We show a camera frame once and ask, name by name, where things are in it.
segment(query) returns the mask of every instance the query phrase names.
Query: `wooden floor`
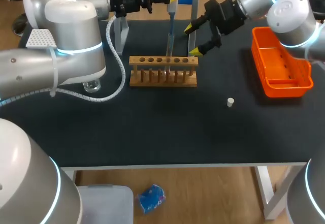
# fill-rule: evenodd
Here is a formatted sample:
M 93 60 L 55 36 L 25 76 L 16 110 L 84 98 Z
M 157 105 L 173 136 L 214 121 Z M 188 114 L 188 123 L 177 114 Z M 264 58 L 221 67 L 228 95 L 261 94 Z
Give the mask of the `wooden floor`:
M 206 1 L 200 0 L 200 13 L 204 12 Z M 11 24 L 22 12 L 21 2 L 0 0 L 0 50 L 17 47 L 20 38 L 11 32 Z M 190 6 L 179 6 L 177 18 L 189 17 Z M 168 14 L 166 6 L 155 5 L 152 15 L 141 11 L 128 18 L 168 19 Z M 269 168 L 273 183 L 284 170 L 284 167 Z M 107 183 L 126 185 L 135 196 L 154 183 L 165 190 L 166 202 L 148 215 L 142 214 L 135 204 L 135 224 L 289 224 L 284 212 L 276 221 L 264 221 L 251 168 L 84 171 L 77 175 L 78 185 Z

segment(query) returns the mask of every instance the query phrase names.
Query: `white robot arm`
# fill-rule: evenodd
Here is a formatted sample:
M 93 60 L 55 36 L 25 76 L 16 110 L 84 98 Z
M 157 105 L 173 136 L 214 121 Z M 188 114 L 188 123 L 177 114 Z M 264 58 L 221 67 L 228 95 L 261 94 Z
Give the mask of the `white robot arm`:
M 0 223 L 81 223 L 75 184 L 20 127 L 3 119 L 0 149 Z
M 58 85 L 100 78 L 105 73 L 106 66 L 98 20 L 107 19 L 110 12 L 115 12 L 116 17 L 120 17 L 137 12 L 141 7 L 151 13 L 152 3 L 169 4 L 172 1 L 23 0 L 31 26 L 49 29 L 57 49 L 14 49 L 0 52 L 0 102 L 10 97 L 20 97 L 20 94 L 29 95 L 34 90 L 47 91 L 48 88 L 54 88 L 54 92 Z M 114 56 L 122 71 L 122 82 L 116 91 L 118 93 L 123 88 L 125 72 L 118 55 Z M 101 98 L 102 100 L 86 98 L 81 94 L 78 97 L 102 102 L 117 93 Z
M 205 15 L 192 21 L 185 33 L 191 33 L 209 20 L 219 34 L 228 35 L 244 25 L 245 19 L 267 15 L 268 25 L 293 57 L 305 58 L 307 49 L 309 60 L 325 60 L 321 49 L 325 31 L 315 20 L 309 0 L 227 0 L 220 4 L 211 0 L 205 7 Z M 204 55 L 214 46 L 220 46 L 220 37 L 199 45 L 192 54 Z

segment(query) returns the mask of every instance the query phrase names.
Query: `black table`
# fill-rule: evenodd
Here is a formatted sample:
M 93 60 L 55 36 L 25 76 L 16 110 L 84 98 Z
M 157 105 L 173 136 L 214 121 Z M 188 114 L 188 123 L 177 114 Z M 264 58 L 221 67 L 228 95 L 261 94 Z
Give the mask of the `black table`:
M 319 66 L 312 67 L 314 87 L 302 98 L 267 98 L 250 52 L 251 29 L 265 25 L 258 21 L 199 59 L 197 88 L 129 87 L 129 56 L 164 56 L 168 24 L 129 21 L 122 56 L 127 82 L 113 100 L 95 104 L 38 94 L 0 108 L 0 117 L 23 128 L 61 167 L 308 161 L 325 138 L 325 73 Z M 187 24 L 175 23 L 175 56 L 186 56 Z M 96 96 L 105 97 L 121 74 L 105 42 L 106 23 L 100 26 L 107 71 Z M 197 44 L 210 37 L 208 25 L 201 27 Z M 81 84 L 65 87 L 84 92 Z M 229 97 L 235 99 L 231 108 Z

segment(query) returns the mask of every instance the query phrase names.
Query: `small white cylinder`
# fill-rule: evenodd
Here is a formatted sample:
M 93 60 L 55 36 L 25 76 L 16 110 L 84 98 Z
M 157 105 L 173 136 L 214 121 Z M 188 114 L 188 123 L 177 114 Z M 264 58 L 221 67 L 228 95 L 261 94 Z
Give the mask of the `small white cylinder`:
M 233 103 L 235 102 L 235 100 L 233 99 L 233 98 L 228 98 L 228 100 L 227 100 L 227 106 L 228 107 L 231 107 L 231 106 L 233 106 Z

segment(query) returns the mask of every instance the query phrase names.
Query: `orange basket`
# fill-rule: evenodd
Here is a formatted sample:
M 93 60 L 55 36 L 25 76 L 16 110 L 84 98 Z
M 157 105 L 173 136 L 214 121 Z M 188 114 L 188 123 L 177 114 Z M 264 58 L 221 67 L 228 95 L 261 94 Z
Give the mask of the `orange basket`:
M 301 97 L 313 87 L 308 61 L 293 58 L 269 27 L 256 27 L 252 32 L 251 49 L 268 97 Z

